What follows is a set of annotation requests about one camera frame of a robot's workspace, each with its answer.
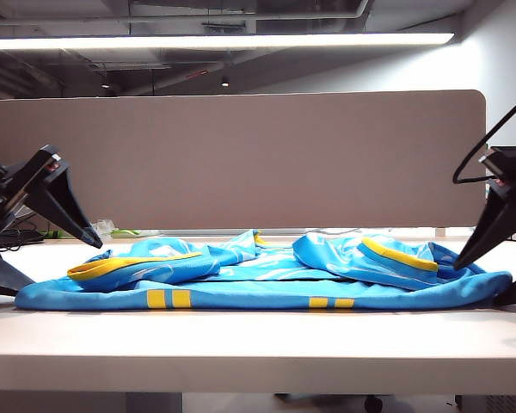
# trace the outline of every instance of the desk divider panel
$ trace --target desk divider panel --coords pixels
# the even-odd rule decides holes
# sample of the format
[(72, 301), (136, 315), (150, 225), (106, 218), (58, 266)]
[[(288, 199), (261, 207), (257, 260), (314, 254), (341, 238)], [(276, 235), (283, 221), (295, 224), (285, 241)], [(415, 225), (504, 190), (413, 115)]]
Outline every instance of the desk divider panel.
[(55, 145), (121, 228), (475, 225), (484, 133), (473, 90), (0, 101), (0, 163)]

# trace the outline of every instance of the blue jersey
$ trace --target blue jersey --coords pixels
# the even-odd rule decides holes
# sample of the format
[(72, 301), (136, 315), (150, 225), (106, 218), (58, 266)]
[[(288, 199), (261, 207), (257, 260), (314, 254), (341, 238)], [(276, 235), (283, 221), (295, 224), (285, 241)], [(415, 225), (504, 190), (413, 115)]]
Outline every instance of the blue jersey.
[(66, 311), (413, 310), (492, 299), (512, 283), (509, 273), (486, 273), (475, 264), (456, 271), (456, 258), (436, 243), (412, 246), (380, 235), (328, 239), (309, 233), (287, 246), (264, 243), (258, 231), (204, 246), (160, 237), (26, 286), (15, 304)]

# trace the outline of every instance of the fluorescent light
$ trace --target fluorescent light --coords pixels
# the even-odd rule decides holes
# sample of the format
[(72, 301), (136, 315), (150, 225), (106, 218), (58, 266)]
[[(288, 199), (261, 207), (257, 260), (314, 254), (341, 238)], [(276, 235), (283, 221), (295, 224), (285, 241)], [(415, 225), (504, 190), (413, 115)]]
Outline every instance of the fluorescent light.
[(118, 36), (0, 39), (0, 50), (42, 49), (246, 49), (312, 46), (443, 45), (453, 33), (296, 34), (244, 36)]

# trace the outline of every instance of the yellow stripe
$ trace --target yellow stripe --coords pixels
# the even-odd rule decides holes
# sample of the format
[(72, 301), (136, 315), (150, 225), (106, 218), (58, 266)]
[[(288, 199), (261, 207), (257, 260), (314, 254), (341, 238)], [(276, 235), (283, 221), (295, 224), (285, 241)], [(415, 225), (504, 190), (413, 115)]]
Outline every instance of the yellow stripe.
[(386, 258), (390, 258), (394, 261), (399, 261), (403, 264), (409, 265), (410, 267), (415, 267), (418, 269), (425, 269), (426, 271), (438, 271), (438, 263), (429, 260), (423, 260), (422, 258), (417, 258), (415, 256), (410, 256), (409, 254), (405, 254), (404, 252), (393, 250), (392, 248), (387, 248), (373, 241), (370, 238), (364, 237), (361, 242), (369, 249), (380, 256), (385, 256)]
[(147, 306), (149, 308), (166, 308), (164, 290), (147, 290)]
[(174, 308), (191, 308), (191, 292), (189, 290), (172, 290), (172, 306)]
[(353, 299), (336, 299), (335, 308), (352, 308)]
[(329, 299), (325, 297), (310, 297), (310, 308), (327, 308)]
[(140, 264), (142, 262), (165, 262), (202, 256), (202, 252), (182, 254), (179, 256), (126, 256), (113, 257), (104, 260), (86, 262), (67, 271), (67, 275), (73, 280), (85, 281), (110, 273), (115, 269), (127, 267), (129, 265)]
[(257, 231), (255, 234), (255, 243), (258, 243), (259, 245), (268, 245), (270, 244), (268, 241), (264, 241), (260, 237), (261, 231)]

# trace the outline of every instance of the floor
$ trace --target floor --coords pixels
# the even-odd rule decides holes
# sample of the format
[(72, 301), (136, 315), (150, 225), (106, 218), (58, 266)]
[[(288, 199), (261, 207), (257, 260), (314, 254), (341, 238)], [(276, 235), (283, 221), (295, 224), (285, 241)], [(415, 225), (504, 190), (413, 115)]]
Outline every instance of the floor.
[[(169, 413), (176, 399), (161, 393), (151, 394), (147, 402), (142, 393), (32, 392), (0, 391), (0, 413)], [(455, 413), (453, 396), (382, 396), (383, 413)], [(364, 412), (362, 397), (306, 397), (293, 395), (284, 402), (272, 394), (186, 393), (183, 413), (352, 413)]]

